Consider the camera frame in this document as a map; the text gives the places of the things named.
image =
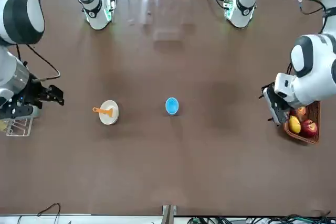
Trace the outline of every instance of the white plate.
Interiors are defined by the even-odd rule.
[[[103,110],[109,110],[111,108],[113,109],[112,117],[103,113],[99,113],[100,121],[105,125],[115,124],[119,117],[119,107],[117,103],[112,100],[104,101],[100,108]]]

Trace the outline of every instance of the wicker basket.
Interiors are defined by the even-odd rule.
[[[309,144],[318,144],[320,142],[320,131],[321,131],[321,110],[320,110],[320,102],[314,102],[310,105],[308,105],[306,107],[306,115],[307,118],[314,121],[317,126],[318,126],[318,134],[315,135],[314,137],[310,137],[310,138],[306,138],[306,137],[302,137],[300,135],[294,134],[292,132],[289,131],[289,126],[288,126],[288,121],[286,123],[284,123],[284,127],[283,129],[285,130],[285,132],[290,135],[291,137],[304,141],[306,143]]]

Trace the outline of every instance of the orange spatula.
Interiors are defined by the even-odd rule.
[[[92,110],[93,110],[93,112],[103,113],[103,114],[106,114],[110,117],[112,117],[112,114],[113,114],[113,109],[112,108],[110,108],[109,110],[103,110],[103,109],[100,109],[100,108],[93,107]]]

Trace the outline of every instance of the blue cup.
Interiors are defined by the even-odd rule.
[[[175,115],[178,112],[179,102],[176,98],[170,97],[166,101],[166,111],[169,115]]]

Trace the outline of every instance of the brown table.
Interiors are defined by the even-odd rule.
[[[163,204],[180,215],[335,214],[335,98],[322,102],[317,146],[288,139],[256,98],[286,70],[294,40],[320,29],[320,14],[259,0],[237,30],[213,0],[154,3],[118,0],[115,23],[95,31],[77,0],[42,0],[36,49],[61,71],[66,103],[45,103],[30,137],[1,137],[0,213],[60,202],[83,214],[156,215]],[[37,75],[53,74],[22,54]],[[173,118],[171,96],[181,106]],[[120,106],[115,126],[92,112],[109,99]]]

